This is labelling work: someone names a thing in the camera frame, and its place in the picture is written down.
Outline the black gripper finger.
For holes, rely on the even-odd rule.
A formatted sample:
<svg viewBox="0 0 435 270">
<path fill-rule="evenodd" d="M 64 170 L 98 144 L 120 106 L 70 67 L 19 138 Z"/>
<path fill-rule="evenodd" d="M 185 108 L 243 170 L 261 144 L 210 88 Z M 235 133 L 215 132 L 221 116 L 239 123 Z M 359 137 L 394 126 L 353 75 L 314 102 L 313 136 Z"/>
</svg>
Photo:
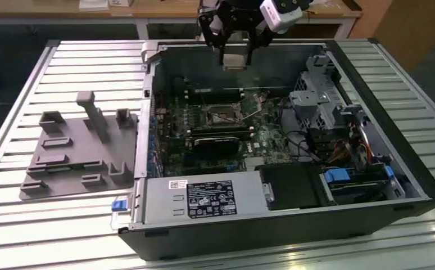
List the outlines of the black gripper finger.
<svg viewBox="0 0 435 270">
<path fill-rule="evenodd" d="M 230 10 L 199 10 L 198 21 L 207 46 L 219 50 L 219 65 L 223 66 L 226 44 L 233 34 Z"/>
<path fill-rule="evenodd" d="M 251 65 L 254 50 L 267 47 L 274 38 L 274 32 L 267 24 L 246 24 L 245 29 L 249 33 L 246 65 Z"/>
</svg>

